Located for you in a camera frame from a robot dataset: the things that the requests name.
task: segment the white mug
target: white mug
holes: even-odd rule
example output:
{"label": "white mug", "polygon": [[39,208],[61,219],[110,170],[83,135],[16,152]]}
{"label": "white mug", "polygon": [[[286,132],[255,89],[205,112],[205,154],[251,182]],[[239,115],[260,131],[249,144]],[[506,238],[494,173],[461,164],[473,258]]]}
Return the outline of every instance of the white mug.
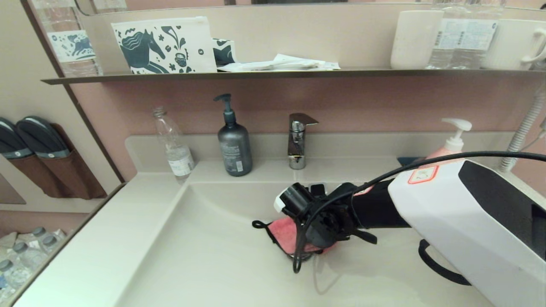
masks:
{"label": "white mug", "polygon": [[430,60],[443,18],[443,11],[403,11],[398,16],[392,69],[424,69]]}
{"label": "white mug", "polygon": [[546,59],[546,21],[501,19],[483,68],[529,70]]}

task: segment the white sink basin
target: white sink basin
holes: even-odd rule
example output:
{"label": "white sink basin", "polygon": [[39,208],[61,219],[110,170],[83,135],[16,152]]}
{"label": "white sink basin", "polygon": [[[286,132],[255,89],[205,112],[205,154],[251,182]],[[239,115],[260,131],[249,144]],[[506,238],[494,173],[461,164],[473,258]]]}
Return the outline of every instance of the white sink basin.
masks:
{"label": "white sink basin", "polygon": [[272,203],[292,183],[188,182],[117,306],[491,306],[430,270],[412,229],[372,229],[378,245],[353,237],[294,274],[251,226],[284,217]]}

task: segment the shelf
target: shelf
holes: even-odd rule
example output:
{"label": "shelf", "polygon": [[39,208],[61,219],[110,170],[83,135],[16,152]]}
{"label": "shelf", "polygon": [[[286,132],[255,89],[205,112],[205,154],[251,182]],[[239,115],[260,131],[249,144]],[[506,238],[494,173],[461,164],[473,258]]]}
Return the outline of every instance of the shelf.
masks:
{"label": "shelf", "polygon": [[193,74],[149,74],[149,75],[105,75],[78,78],[44,79],[43,82],[56,84],[77,84],[97,82],[130,82],[130,81],[166,81],[166,80],[229,80],[229,79],[272,79],[272,78],[350,78],[373,76],[539,76],[546,72],[524,70],[396,70],[388,68],[349,67],[342,70],[322,72],[245,72],[245,73],[193,73]]}

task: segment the faucet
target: faucet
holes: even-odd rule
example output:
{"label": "faucet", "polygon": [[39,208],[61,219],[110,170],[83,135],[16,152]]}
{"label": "faucet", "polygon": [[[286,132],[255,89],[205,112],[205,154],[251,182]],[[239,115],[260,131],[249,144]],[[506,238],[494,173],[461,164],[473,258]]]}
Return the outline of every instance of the faucet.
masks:
{"label": "faucet", "polygon": [[318,121],[307,114],[290,114],[288,132],[288,162],[292,169],[305,168],[305,127],[318,124]]}

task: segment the pump dispenser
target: pump dispenser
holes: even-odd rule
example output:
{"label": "pump dispenser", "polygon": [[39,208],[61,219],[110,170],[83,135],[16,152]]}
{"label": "pump dispenser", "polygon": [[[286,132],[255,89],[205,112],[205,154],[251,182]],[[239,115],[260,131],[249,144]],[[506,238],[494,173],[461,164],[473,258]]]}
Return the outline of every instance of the pump dispenser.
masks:
{"label": "pump dispenser", "polygon": [[[453,155],[453,154],[460,154],[462,152],[462,147],[465,145],[465,143],[461,139],[461,135],[464,131],[470,131],[470,129],[472,129],[472,123],[466,120],[446,118],[446,119],[442,119],[442,121],[453,124],[455,127],[457,127],[457,132],[455,133],[454,136],[446,140],[446,143],[444,144],[444,146],[440,147],[438,150],[428,155],[427,159]],[[460,161],[460,160],[461,159],[447,160],[447,161],[427,164],[419,168],[427,168],[431,166],[447,164],[447,163]]]}
{"label": "pump dispenser", "polygon": [[252,154],[248,131],[236,121],[235,112],[231,106],[232,95],[223,94],[214,98],[214,101],[220,100],[225,103],[225,126],[218,131],[218,141],[220,142],[225,170],[231,176],[243,176],[252,170]]}

